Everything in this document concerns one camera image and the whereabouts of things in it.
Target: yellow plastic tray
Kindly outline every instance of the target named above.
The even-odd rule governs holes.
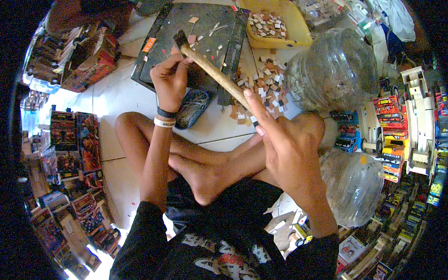
[[[253,48],[290,49],[310,46],[313,43],[310,30],[296,5],[287,0],[240,0],[241,7],[252,13],[275,12],[285,21],[288,39],[263,38],[252,32],[247,22],[247,36]]]

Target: wooden hammer handle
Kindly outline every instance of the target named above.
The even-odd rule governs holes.
[[[181,52],[187,57],[193,59],[197,65],[204,69],[207,74],[209,74],[215,81],[217,81],[224,89],[226,89],[233,97],[238,100],[249,112],[252,114],[252,109],[249,106],[246,98],[243,95],[243,90],[235,85],[226,75],[224,75],[218,68],[216,68],[212,63],[210,63],[201,54],[193,51],[189,46],[182,45]]]

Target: white wristband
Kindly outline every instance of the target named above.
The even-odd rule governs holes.
[[[158,118],[154,118],[154,124],[161,127],[173,127],[176,125],[176,121],[161,121]]]

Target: plastic container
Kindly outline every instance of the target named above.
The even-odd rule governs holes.
[[[299,46],[310,46],[313,43],[310,30],[296,5],[287,0],[240,0],[241,7],[252,13],[275,12],[286,24],[288,39],[263,38],[252,32],[247,22],[247,35],[253,48],[290,49]]]
[[[311,30],[327,30],[343,17],[343,9],[331,0],[296,0],[308,27]]]
[[[284,83],[304,111],[356,110],[379,95],[373,49],[352,29],[330,29],[294,56]]]
[[[383,189],[383,165],[363,153],[333,148],[321,158],[320,170],[336,222],[346,227],[366,224]]]

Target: fingernail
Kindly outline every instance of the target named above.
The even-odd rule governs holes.
[[[266,133],[264,131],[264,128],[259,125],[257,127],[255,127],[255,130],[258,132],[258,134],[260,134],[260,136],[264,136],[264,134]]]
[[[251,94],[250,90],[244,90],[243,93],[245,97],[249,97]]]

